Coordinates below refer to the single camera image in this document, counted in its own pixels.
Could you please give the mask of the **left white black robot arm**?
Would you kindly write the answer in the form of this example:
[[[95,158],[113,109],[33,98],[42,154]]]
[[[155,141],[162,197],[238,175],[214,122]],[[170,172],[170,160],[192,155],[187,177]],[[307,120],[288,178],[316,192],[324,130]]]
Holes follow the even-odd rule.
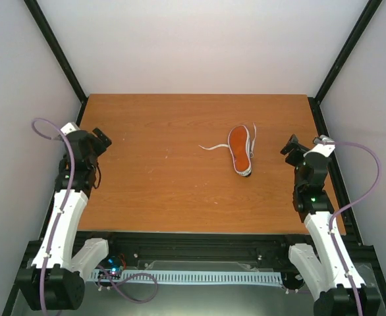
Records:
[[[78,224],[92,190],[101,182],[98,157],[112,144],[99,128],[81,130],[70,122],[59,140],[66,153],[55,179],[53,209],[41,246],[16,284],[33,311],[75,310],[82,303],[85,284],[97,265],[114,264],[119,248],[103,238],[91,238],[73,252]]]

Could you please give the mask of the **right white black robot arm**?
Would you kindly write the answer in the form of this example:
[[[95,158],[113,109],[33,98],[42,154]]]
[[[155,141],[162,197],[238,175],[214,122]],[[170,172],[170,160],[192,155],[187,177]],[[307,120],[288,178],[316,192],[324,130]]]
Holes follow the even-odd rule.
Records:
[[[377,315],[381,295],[352,262],[337,226],[342,212],[334,210],[324,189],[335,146],[320,136],[309,149],[292,135],[281,150],[294,167],[292,204],[313,241],[290,246],[289,260],[312,294],[314,315]]]

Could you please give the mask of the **white shoelace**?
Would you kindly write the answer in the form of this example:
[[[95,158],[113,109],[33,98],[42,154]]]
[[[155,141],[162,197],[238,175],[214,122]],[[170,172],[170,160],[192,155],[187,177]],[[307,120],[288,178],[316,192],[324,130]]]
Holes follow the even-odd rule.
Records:
[[[253,123],[253,128],[254,128],[253,138],[250,137],[250,132],[248,128],[245,125],[241,124],[241,125],[235,126],[230,130],[229,135],[227,137],[227,143],[217,144],[211,147],[204,147],[202,145],[199,145],[199,147],[208,151],[211,151],[220,147],[229,148],[232,158],[234,159],[234,162],[237,162],[238,157],[242,155],[240,153],[240,151],[242,150],[242,146],[240,146],[240,143],[244,141],[245,155],[247,156],[248,159],[251,159],[254,157],[254,147],[255,147],[256,138],[257,138],[257,127],[255,123]]]

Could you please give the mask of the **black white canvas sneaker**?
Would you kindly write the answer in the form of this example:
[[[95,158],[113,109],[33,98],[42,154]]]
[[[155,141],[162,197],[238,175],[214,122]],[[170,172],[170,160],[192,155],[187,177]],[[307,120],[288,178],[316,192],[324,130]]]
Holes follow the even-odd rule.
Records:
[[[250,132],[245,125],[235,126],[228,135],[228,147],[233,160],[234,171],[248,177],[252,173],[252,143]]]

